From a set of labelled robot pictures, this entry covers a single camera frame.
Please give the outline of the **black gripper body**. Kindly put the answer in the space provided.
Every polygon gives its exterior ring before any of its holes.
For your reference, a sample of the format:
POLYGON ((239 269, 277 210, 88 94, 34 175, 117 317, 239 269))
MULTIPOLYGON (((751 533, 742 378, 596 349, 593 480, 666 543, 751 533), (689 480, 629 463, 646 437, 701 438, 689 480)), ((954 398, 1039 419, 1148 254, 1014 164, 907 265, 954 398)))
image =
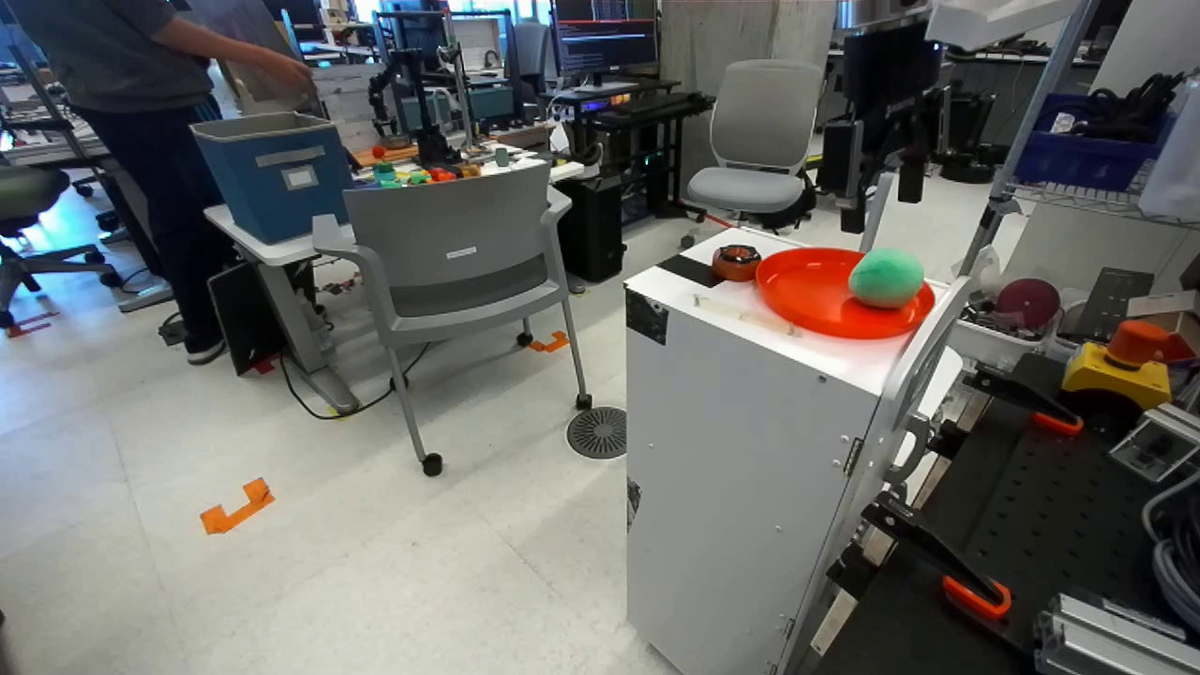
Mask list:
POLYGON ((927 18, 882 22, 843 40, 843 94, 864 127, 866 160, 931 142, 939 74, 942 49, 927 37, 927 18))

